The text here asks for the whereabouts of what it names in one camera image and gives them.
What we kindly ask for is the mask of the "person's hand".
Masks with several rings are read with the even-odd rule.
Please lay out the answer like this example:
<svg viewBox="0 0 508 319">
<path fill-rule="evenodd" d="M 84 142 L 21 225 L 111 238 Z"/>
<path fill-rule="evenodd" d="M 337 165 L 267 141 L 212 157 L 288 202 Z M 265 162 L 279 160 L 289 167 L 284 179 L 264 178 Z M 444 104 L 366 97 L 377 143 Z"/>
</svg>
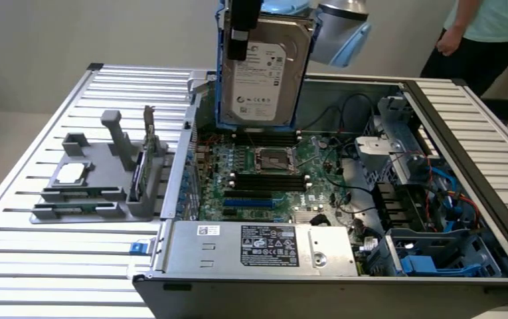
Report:
<svg viewBox="0 0 508 319">
<path fill-rule="evenodd" d="M 436 49 L 442 56 L 450 56 L 458 48 L 462 32 L 457 28 L 449 28 L 436 43 Z"/>
</svg>

